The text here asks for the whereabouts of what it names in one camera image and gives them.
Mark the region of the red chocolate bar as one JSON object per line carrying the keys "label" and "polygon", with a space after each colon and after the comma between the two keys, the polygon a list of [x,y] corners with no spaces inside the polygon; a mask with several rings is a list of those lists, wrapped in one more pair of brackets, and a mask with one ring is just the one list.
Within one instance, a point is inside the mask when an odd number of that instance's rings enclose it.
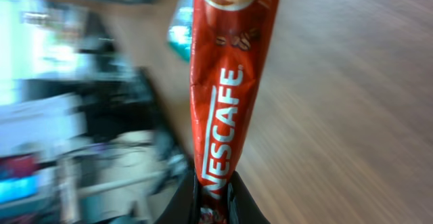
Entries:
{"label": "red chocolate bar", "polygon": [[195,223],[233,223],[241,157],[279,0],[193,0],[189,92],[198,180]]}

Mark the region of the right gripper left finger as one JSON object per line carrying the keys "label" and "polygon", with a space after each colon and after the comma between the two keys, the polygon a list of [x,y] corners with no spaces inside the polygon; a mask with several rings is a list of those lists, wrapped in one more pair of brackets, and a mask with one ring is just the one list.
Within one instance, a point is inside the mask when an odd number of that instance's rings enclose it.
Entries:
{"label": "right gripper left finger", "polygon": [[155,224],[198,224],[198,180],[188,171]]}

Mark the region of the large green white packet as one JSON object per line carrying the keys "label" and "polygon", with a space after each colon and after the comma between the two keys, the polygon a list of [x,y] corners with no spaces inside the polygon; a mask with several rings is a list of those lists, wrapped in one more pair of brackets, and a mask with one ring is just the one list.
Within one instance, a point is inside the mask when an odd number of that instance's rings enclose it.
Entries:
{"label": "large green white packet", "polygon": [[173,51],[189,63],[192,42],[193,0],[178,0],[167,32],[167,41]]}

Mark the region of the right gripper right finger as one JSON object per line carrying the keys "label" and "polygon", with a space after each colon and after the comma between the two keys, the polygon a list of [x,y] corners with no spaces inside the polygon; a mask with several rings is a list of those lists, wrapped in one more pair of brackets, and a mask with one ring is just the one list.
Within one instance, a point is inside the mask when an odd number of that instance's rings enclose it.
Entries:
{"label": "right gripper right finger", "polygon": [[229,224],[270,224],[238,172],[233,173],[227,187]]}

